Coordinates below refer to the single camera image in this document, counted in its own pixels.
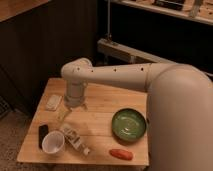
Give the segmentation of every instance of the black phone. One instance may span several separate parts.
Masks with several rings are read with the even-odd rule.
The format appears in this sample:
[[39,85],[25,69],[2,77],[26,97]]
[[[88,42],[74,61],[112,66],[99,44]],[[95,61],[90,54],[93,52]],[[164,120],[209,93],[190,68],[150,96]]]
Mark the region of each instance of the black phone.
[[42,141],[44,137],[48,134],[49,128],[48,125],[44,124],[39,126],[38,128],[38,146],[40,149],[42,149]]

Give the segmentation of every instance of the white cup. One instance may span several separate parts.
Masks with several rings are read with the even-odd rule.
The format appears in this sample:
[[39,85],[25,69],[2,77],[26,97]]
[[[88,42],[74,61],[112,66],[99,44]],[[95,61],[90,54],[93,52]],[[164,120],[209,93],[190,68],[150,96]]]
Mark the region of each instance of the white cup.
[[42,141],[42,150],[46,154],[58,155],[64,150],[65,138],[60,131],[49,132]]

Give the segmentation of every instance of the carrot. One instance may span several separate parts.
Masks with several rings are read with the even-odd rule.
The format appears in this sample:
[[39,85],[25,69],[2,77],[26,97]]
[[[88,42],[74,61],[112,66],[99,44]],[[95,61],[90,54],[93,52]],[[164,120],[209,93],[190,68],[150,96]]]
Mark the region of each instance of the carrot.
[[132,160],[133,154],[130,151],[122,150],[122,149],[111,149],[109,150],[109,154],[123,160]]

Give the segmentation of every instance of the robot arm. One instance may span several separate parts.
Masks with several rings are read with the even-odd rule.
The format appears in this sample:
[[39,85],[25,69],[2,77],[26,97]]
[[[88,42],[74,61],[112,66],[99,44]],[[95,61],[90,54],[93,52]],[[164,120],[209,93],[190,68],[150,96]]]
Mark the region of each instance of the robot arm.
[[152,80],[175,64],[135,64],[92,67],[81,58],[63,66],[62,77],[67,81],[65,103],[68,107],[80,106],[84,101],[85,83],[98,83],[147,92]]
[[213,171],[213,84],[198,69],[181,64],[92,67],[87,59],[66,64],[65,102],[84,101],[85,82],[147,96],[148,171]]

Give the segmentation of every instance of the carpet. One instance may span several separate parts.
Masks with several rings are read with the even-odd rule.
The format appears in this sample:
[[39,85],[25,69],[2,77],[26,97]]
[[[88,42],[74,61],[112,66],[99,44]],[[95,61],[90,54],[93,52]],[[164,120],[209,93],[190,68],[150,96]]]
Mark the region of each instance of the carpet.
[[142,171],[139,166],[102,165],[50,165],[16,161],[31,118],[21,112],[9,112],[0,120],[0,170],[1,171]]

